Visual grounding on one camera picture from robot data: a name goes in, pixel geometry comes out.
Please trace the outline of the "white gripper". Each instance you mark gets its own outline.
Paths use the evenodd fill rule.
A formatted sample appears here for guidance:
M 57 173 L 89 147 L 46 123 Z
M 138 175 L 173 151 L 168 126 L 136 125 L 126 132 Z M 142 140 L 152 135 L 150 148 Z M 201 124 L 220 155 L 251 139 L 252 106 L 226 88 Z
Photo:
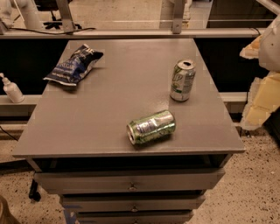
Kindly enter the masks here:
M 280 107 L 280 15 L 267 27 L 263 35 L 244 47 L 240 56 L 252 60 L 269 71 L 263 79 L 255 78 L 248 92 L 240 126 L 244 130 L 260 128 Z

